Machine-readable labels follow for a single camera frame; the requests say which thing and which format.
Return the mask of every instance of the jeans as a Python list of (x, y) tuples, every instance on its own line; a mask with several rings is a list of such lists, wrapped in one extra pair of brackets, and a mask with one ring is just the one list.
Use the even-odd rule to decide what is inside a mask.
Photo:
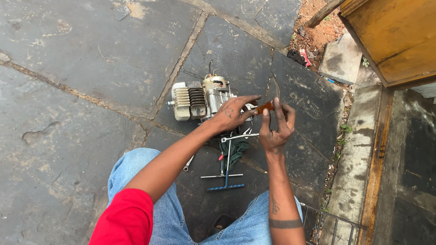
[[(109, 204), (115, 194), (159, 153), (160, 151), (155, 149), (138, 148), (125, 153), (118, 160), (109, 176)], [(301, 205), (297, 198), (295, 202), (303, 219)], [(271, 244), (268, 209), (269, 193), (266, 191), (250, 202), (247, 211), (239, 219), (199, 244)], [(197, 244), (189, 235), (174, 182), (153, 206), (153, 232), (150, 244)]]

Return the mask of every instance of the red sleeve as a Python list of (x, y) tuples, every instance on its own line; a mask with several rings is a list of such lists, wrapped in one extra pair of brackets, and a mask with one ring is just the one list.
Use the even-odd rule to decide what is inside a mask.
[(97, 221), (90, 245), (147, 245), (153, 228), (153, 202), (142, 190), (124, 189)]

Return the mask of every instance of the wet pavement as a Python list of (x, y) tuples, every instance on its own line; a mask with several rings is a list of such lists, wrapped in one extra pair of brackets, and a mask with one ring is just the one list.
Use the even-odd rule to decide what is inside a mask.
[[(86, 244), (107, 205), (109, 173), (123, 153), (141, 146), (163, 150), (198, 125), (176, 121), (166, 102), (174, 82), (201, 81), (211, 59), (235, 94), (260, 94), (263, 102), (279, 96), (296, 109), (286, 167), (297, 198), (318, 207), (343, 92), (282, 54), (300, 5), (0, 3), (0, 52), (12, 59), (0, 61), (1, 243)], [(259, 130), (260, 117), (253, 128)], [(214, 145), (200, 149), (177, 178), (194, 241), (204, 239), (218, 214), (240, 216), (268, 189), (260, 142), (250, 138), (249, 144), (233, 170), (244, 176), (230, 180), (243, 188), (205, 191), (222, 184), (199, 178), (219, 173)], [(308, 236), (314, 219), (308, 218)]]

